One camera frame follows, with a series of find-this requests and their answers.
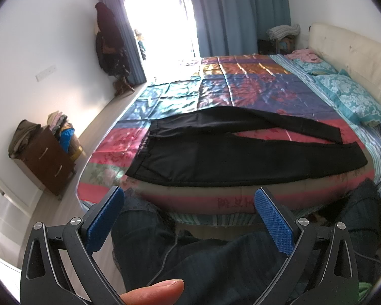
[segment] human thumb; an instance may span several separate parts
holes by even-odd
[[[167,280],[132,290],[120,297],[127,305],[174,305],[184,288],[184,280]]]

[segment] cream leather headboard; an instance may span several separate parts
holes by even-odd
[[[313,23],[309,48],[336,70],[346,70],[381,104],[381,44],[360,34]]]

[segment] cable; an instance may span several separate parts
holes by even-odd
[[[148,282],[148,284],[146,285],[146,287],[149,287],[154,281],[155,279],[161,274],[161,272],[163,271],[164,267],[165,267],[165,262],[167,261],[167,257],[168,257],[168,254],[173,250],[174,247],[177,246],[178,244],[178,236],[179,234],[176,234],[175,236],[175,244],[168,250],[168,252],[165,254],[165,257],[164,257],[164,261],[163,261],[163,265],[161,266],[161,269],[159,270],[159,272],[157,274],[155,274],[155,276],[151,279],[150,282]]]
[[[371,258],[371,257],[364,256],[364,255],[362,255],[361,253],[358,253],[357,251],[354,251],[354,253],[355,253],[357,256],[359,256],[359,257],[362,257],[362,258],[367,259],[367,260],[371,260],[371,261],[376,262],[377,264],[380,264],[380,265],[381,265],[381,262],[380,262],[379,260],[375,259],[375,258]]]

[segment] dresser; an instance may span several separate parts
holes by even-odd
[[[38,188],[47,188],[59,199],[75,173],[75,164],[61,148],[49,126],[40,131],[14,161]]]

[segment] folded clothes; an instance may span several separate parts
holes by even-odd
[[[56,116],[54,117],[54,119],[52,120],[51,124],[50,125],[50,130],[52,131],[54,129],[54,127],[58,124],[59,122],[59,119],[61,119],[62,117],[62,112],[58,112],[56,114]]]
[[[35,124],[28,120],[23,120],[17,126],[10,145],[8,146],[8,156],[10,158],[17,158],[40,129],[41,124]]]
[[[61,133],[64,131],[64,130],[67,130],[69,128],[73,128],[73,125],[70,123],[70,122],[66,122],[64,126],[61,127]]]
[[[57,116],[57,114],[59,114],[59,111],[55,111],[55,112],[53,112],[53,113],[48,115],[47,125],[51,125],[52,124],[52,122],[54,121],[54,119]]]
[[[299,49],[292,52],[292,54],[286,55],[290,60],[300,59],[302,62],[309,63],[321,63],[322,60],[310,49]]]
[[[55,137],[59,140],[61,135],[61,129],[68,121],[68,116],[62,115],[61,118],[59,118],[58,122],[56,123],[55,127],[52,129],[52,134],[55,135]]]
[[[61,145],[62,149],[68,153],[68,148],[71,143],[72,136],[75,134],[74,128],[68,128],[64,130],[59,138],[59,144]]]
[[[301,33],[301,27],[299,24],[295,24],[293,26],[290,25],[279,25],[273,28],[270,28],[267,31],[267,34],[271,40],[282,40],[288,35],[297,36]]]

